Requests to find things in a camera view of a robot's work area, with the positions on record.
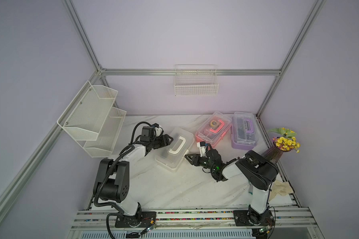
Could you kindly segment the white toolbox clear lid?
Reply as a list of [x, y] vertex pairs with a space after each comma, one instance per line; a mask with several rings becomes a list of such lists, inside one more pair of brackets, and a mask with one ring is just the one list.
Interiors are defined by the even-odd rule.
[[194, 135], [189, 131], [176, 127], [169, 136], [174, 139], [173, 142], [168, 146], [158, 149], [155, 161], [163, 168], [171, 172], [177, 172], [184, 160], [184, 156], [189, 152], [194, 143]]

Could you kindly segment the pink toolbox clear lid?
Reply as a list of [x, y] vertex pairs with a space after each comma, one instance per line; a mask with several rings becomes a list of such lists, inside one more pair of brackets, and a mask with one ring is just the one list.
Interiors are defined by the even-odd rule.
[[[218, 125], [211, 128], [210, 122], [216, 120]], [[224, 138], [232, 126], [232, 118], [220, 112], [212, 114], [196, 131], [196, 142], [205, 141], [210, 144], [212, 148]]]

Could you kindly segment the purple toolbox clear lid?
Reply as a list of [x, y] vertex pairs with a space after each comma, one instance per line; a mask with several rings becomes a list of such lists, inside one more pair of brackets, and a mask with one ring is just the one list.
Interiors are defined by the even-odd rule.
[[235, 149], [252, 150], [259, 136], [252, 113], [235, 112], [232, 116], [231, 146]]

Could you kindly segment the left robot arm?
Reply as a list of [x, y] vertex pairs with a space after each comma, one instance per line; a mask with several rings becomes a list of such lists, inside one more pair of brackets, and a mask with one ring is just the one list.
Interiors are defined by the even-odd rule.
[[130, 143], [122, 149], [116, 159], [105, 158], [100, 161], [93, 187], [93, 205], [110, 206], [118, 211], [109, 213], [105, 220], [110, 238], [115, 238], [110, 228], [110, 217], [116, 217], [117, 228], [145, 227], [141, 232], [127, 235], [127, 238], [140, 238], [156, 227], [157, 213], [142, 211], [141, 204], [128, 196], [130, 160], [141, 159], [153, 149], [170, 145], [173, 140], [173, 137], [164, 134], [159, 124], [142, 121], [134, 127]]

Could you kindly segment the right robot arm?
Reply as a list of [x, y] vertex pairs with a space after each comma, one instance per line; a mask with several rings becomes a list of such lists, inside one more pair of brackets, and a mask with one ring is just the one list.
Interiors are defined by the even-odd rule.
[[243, 175], [252, 186], [252, 199], [248, 209], [233, 212], [236, 225], [271, 227], [275, 224], [268, 204], [271, 186], [279, 173], [274, 163], [253, 150], [248, 151], [243, 158], [224, 163], [216, 149], [204, 146], [199, 154], [186, 154], [184, 158], [193, 166], [207, 169], [217, 182]]

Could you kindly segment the yellow tape measure pink box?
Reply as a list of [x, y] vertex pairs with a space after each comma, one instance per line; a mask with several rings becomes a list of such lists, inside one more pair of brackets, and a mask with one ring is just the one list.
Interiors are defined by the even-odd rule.
[[218, 122], [216, 120], [212, 120], [210, 122], [210, 127], [213, 128], [213, 127], [216, 127], [218, 125]]

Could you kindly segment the white two-tier mesh shelf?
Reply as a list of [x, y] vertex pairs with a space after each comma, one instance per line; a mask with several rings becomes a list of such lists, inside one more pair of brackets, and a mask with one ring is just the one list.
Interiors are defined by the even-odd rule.
[[117, 90], [88, 81], [57, 120], [92, 158], [110, 157], [114, 151], [127, 113], [116, 107], [117, 95]]

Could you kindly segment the yellow flowers in vase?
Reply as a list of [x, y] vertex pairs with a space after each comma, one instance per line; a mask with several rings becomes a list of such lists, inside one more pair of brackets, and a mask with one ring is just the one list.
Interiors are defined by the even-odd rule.
[[297, 141], [297, 133], [284, 127], [276, 127], [269, 130], [278, 136], [272, 138], [271, 146], [263, 152], [262, 156], [273, 164], [277, 164], [286, 152], [300, 152], [301, 144]]

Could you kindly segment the white green work glove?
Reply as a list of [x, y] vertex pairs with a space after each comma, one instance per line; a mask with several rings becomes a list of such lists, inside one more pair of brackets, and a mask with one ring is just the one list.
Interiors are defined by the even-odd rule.
[[[258, 198], [258, 194], [256, 193], [253, 196], [254, 187], [251, 183], [249, 183], [248, 189], [249, 189], [248, 193], [252, 196], [251, 201], [255, 201]], [[285, 196], [288, 196], [293, 193], [294, 193], [294, 190], [291, 187], [291, 185], [289, 184], [289, 182], [282, 182], [282, 181], [276, 180], [271, 186], [271, 191], [269, 193], [268, 201], [269, 202], [273, 201], [274, 198], [276, 198], [277, 196], [285, 197]]]

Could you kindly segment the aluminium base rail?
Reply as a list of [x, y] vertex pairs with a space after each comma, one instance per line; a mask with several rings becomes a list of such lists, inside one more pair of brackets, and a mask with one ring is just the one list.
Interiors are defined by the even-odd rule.
[[[80, 211], [68, 233], [69, 239], [322, 239], [308, 208], [271, 207], [273, 214], [264, 226], [239, 226], [232, 209], [157, 210], [155, 227], [147, 233], [150, 220], [141, 228], [116, 228], [116, 217], [108, 211]], [[108, 234], [109, 221], [112, 236]]]

